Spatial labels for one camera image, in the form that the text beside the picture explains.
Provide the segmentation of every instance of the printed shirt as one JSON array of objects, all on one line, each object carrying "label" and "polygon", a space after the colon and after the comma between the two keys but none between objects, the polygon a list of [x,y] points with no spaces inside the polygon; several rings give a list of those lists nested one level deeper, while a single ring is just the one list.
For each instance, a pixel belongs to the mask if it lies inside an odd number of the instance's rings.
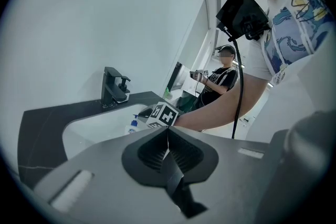
[{"label": "printed shirt", "polygon": [[334,19],[324,0],[268,0],[271,30],[251,41],[244,73],[279,84],[287,67],[315,53]]}]

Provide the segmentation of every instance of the gray device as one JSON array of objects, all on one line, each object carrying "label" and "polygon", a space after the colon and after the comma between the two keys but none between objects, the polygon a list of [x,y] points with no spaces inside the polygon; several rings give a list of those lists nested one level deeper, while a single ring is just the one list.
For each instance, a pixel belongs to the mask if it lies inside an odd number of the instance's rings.
[{"label": "gray device", "polygon": [[53,215],[58,222],[281,222],[328,174],[335,116],[315,113],[269,144],[181,127],[145,130],[91,146],[34,191],[66,213]]}]

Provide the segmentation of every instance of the white sink basin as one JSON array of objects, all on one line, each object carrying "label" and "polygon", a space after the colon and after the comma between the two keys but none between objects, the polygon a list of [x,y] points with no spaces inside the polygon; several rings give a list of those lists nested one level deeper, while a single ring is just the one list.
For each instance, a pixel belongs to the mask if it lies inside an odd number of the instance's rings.
[{"label": "white sink basin", "polygon": [[[63,131],[63,145],[68,159],[87,149],[89,146],[123,136],[125,126],[134,119],[133,114],[140,113],[147,106],[136,104],[127,108],[114,110],[71,122]],[[138,120],[141,130],[148,129],[145,123]]]}]

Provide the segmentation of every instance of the black camera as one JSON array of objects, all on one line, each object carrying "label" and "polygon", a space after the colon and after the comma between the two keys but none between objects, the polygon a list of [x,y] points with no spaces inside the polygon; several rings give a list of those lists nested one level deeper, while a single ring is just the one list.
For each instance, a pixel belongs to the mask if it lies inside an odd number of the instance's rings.
[{"label": "black camera", "polygon": [[217,27],[234,39],[245,35],[248,40],[258,40],[270,29],[267,15],[255,0],[227,0],[216,17],[220,21]]}]

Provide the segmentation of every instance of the white shirt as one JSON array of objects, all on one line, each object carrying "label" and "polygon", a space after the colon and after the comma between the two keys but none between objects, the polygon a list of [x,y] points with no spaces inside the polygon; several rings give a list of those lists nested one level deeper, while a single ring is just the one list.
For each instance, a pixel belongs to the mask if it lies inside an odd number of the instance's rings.
[{"label": "white shirt", "polygon": [[251,41],[244,73],[272,81],[268,101],[246,139],[270,142],[317,110],[336,109],[334,19],[323,0],[268,0],[271,30]]}]

